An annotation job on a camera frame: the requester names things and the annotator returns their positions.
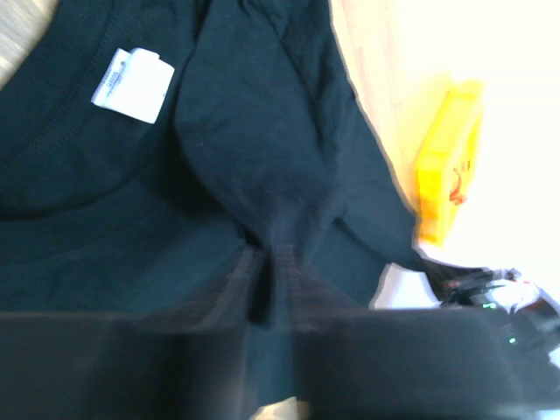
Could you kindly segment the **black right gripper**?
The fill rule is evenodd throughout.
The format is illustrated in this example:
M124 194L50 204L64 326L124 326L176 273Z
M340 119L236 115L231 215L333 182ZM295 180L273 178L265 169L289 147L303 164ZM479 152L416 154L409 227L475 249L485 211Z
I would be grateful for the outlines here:
M559 392L559 306L516 269L434 262L432 290L442 306L476 307L505 317L502 334L516 370L534 394Z

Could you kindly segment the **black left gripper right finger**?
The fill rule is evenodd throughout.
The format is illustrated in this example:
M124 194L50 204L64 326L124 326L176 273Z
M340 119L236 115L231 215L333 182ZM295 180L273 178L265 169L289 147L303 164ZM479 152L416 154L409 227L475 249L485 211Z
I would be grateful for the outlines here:
M505 315L343 311L294 336L297 394L314 419L517 419L530 412Z

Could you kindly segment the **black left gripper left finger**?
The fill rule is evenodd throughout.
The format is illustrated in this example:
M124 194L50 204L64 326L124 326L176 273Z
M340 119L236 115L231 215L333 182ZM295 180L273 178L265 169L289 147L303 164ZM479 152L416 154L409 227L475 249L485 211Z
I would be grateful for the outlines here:
M248 333L149 330L122 318L1 318L4 419L246 419Z

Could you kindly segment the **black t-shirt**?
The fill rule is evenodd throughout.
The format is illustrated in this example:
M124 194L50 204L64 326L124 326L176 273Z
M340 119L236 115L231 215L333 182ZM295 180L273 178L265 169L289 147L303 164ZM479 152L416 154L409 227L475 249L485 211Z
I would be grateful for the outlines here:
M61 1L1 92L1 318L248 333L296 392L284 258L358 307L416 221L325 1Z

